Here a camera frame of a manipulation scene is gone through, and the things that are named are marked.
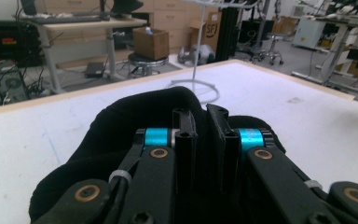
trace floor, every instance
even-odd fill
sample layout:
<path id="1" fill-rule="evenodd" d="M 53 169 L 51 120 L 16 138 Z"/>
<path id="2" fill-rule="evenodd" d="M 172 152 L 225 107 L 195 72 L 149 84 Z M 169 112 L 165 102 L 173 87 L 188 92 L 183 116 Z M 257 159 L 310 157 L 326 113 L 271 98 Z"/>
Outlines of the floor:
<path id="1" fill-rule="evenodd" d="M 264 41 L 263 48 L 269 48 L 271 41 Z M 329 56 L 326 50 L 312 50 L 295 47 L 292 44 L 291 39 L 279 41 L 275 45 L 275 50 L 279 51 L 282 55 L 283 64 L 279 65 L 279 59 L 275 60 L 275 64 L 271 65 L 269 59 L 266 58 L 261 62 L 255 61 L 254 63 L 274 71 L 281 72 L 283 74 L 292 75 L 292 72 L 297 72 L 305 77 L 311 79 L 323 79 L 321 69 L 318 69 L 317 65 L 322 65 Z M 249 56 L 237 53 L 235 58 L 243 58 L 249 61 Z M 351 94 L 358 100 L 358 78 L 354 76 L 333 74 L 331 76 L 332 81 L 342 85 L 338 88 L 337 86 L 331 86 L 338 91 L 343 91 Z"/>
<path id="2" fill-rule="evenodd" d="M 270 41 L 264 41 L 263 48 L 269 48 L 270 44 Z M 279 60 L 276 60 L 276 63 L 271 65 L 269 63 L 269 59 L 267 58 L 261 62 L 256 61 L 255 64 L 289 76 L 292 74 L 292 72 L 295 71 L 309 77 L 321 78 L 321 70 L 317 69 L 315 65 L 323 64 L 326 57 L 328 57 L 326 52 L 295 47 L 292 45 L 290 39 L 278 42 L 275 46 L 275 50 L 282 54 L 283 64 L 279 64 Z M 249 61 L 249 56 L 241 53 L 237 53 L 233 58 Z M 160 73 L 171 72 L 180 69 L 179 67 L 189 67 L 191 65 L 191 63 L 186 63 L 186 65 L 181 66 L 181 64 L 177 62 L 176 56 L 172 55 L 170 57 L 170 63 L 157 67 L 156 71 L 159 71 Z M 85 66 L 71 69 L 62 69 L 59 72 L 59 80 L 61 81 L 64 90 L 77 91 L 85 88 L 126 80 L 128 78 L 141 77 L 140 74 L 128 76 L 129 70 L 132 70 L 133 68 L 134 67 L 128 65 L 126 61 L 119 62 L 117 63 L 117 73 L 110 78 L 107 78 L 107 76 L 103 76 L 102 78 L 85 78 Z M 356 90 L 358 90 L 357 78 L 334 75 L 332 79 L 337 80 L 340 83 L 344 83 L 346 86 L 354 87 Z M 50 95 L 48 89 L 51 84 L 46 66 L 28 68 L 24 76 L 24 81 L 26 85 L 34 83 L 34 89 L 35 91 L 38 91 L 38 93 L 31 94 L 31 98 Z M 358 99 L 358 92 L 352 92 L 343 89 L 339 91 L 345 91 L 347 93 L 353 94 Z"/>

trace workbench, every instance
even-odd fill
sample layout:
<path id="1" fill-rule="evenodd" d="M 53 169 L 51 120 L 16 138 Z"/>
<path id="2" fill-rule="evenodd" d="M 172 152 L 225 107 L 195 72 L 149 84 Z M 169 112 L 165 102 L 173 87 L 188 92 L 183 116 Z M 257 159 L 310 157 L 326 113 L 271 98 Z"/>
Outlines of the workbench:
<path id="1" fill-rule="evenodd" d="M 191 78 L 192 72 L 188 68 L 0 106 L 0 223 L 29 223 L 36 185 L 67 162 L 102 109 Z M 352 96 L 237 60 L 200 66 L 197 80 L 215 85 L 220 97 L 213 104 L 230 115 L 266 121 L 286 155 L 325 191 L 337 181 L 358 183 L 358 102 Z"/>
<path id="2" fill-rule="evenodd" d="M 118 20 L 111 18 L 110 21 L 59 23 L 59 24 L 35 24 L 40 35 L 42 50 L 45 53 L 46 62 L 52 82 L 52 91 L 63 93 L 57 75 L 57 63 L 75 61 L 92 57 L 102 56 L 107 53 L 109 57 L 110 76 L 116 72 L 115 68 L 115 43 L 113 28 L 136 27 L 146 24 L 145 20 L 128 19 Z M 68 43 L 65 45 L 52 45 L 52 38 L 48 32 L 73 32 L 81 30 L 104 29 L 106 31 L 105 40 L 93 40 L 80 43 Z"/>

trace white cable tie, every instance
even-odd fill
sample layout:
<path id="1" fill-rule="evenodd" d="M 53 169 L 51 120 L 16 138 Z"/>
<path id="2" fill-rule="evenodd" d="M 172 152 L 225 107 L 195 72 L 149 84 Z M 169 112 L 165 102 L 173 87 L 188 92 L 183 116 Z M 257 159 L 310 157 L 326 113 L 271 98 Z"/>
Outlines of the white cable tie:
<path id="1" fill-rule="evenodd" d="M 130 175 L 127 171 L 125 171 L 125 170 L 115 170 L 115 171 L 112 172 L 112 174 L 110 174 L 110 176 L 109 176 L 109 183 L 110 183 L 110 181 L 113 179 L 113 177 L 115 177 L 115 176 L 121 176 L 121 177 L 126 178 L 127 181 L 129 182 L 129 184 L 130 184 L 130 182 L 132 181 L 132 177 L 131 177 L 131 175 Z"/>
<path id="2" fill-rule="evenodd" d="M 320 188 L 322 189 L 322 185 L 316 181 L 316 180 L 307 180 L 307 181 L 304 181 L 304 184 L 307 185 L 307 187 L 309 189 L 312 189 L 312 188 Z"/>

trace computer monitor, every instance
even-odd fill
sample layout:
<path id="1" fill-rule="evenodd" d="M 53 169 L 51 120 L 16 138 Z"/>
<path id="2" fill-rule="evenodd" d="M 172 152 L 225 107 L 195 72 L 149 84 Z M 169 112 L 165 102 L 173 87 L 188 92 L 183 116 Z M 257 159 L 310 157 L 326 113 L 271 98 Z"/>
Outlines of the computer monitor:
<path id="1" fill-rule="evenodd" d="M 144 3 L 138 0 L 114 0 L 113 7 L 110 10 L 111 16 L 121 18 L 123 15 L 131 14 L 143 5 Z"/>
<path id="2" fill-rule="evenodd" d="M 25 15 L 34 16 L 36 15 L 36 6 L 34 5 L 34 0 L 21 0 L 22 10 Z"/>

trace electronic equipment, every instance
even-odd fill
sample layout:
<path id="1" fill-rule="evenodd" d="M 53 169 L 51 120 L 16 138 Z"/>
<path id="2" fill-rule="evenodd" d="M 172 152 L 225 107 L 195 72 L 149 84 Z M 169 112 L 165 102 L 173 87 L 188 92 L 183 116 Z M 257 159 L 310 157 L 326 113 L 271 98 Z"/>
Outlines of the electronic equipment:
<path id="1" fill-rule="evenodd" d="M 57 23 L 75 23 L 75 22 L 92 22 L 92 21 L 101 21 L 99 17 L 85 16 L 85 17 L 32 17 L 26 19 L 28 21 L 37 23 L 37 24 L 57 24 Z"/>
<path id="2" fill-rule="evenodd" d="M 103 63 L 89 63 L 85 75 L 86 77 L 103 77 L 104 69 Z"/>
<path id="3" fill-rule="evenodd" d="M 0 21 L 0 60 L 14 60 L 18 67 L 42 64 L 39 33 L 23 21 Z"/>
<path id="4" fill-rule="evenodd" d="M 112 17 L 122 18 L 125 17 L 124 15 L 131 14 L 143 5 L 144 3 L 138 0 L 115 0 L 110 12 L 113 13 Z"/>
<path id="5" fill-rule="evenodd" d="M 34 0 L 21 0 L 22 10 L 25 15 L 33 16 L 36 15 L 36 6 L 34 5 Z"/>
<path id="6" fill-rule="evenodd" d="M 193 45 L 188 54 L 185 54 L 185 48 L 181 47 L 178 53 L 178 62 L 185 63 L 191 61 L 193 64 L 196 63 L 197 45 Z M 209 45 L 200 45 L 200 52 L 198 56 L 197 65 L 213 63 L 215 53 Z"/>
<path id="7" fill-rule="evenodd" d="M 29 100 L 21 71 L 11 61 L 0 63 L 0 98 L 2 105 Z"/>

